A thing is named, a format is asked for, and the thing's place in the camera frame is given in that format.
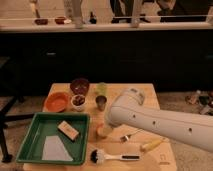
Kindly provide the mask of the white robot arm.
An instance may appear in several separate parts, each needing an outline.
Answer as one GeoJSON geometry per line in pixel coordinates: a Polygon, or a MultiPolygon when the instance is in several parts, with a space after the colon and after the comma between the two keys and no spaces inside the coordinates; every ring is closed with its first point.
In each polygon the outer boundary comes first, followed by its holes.
{"type": "Polygon", "coordinates": [[[108,107],[99,133],[108,136],[128,125],[213,152],[213,117],[147,108],[144,99],[141,90],[125,89],[108,107]]]}

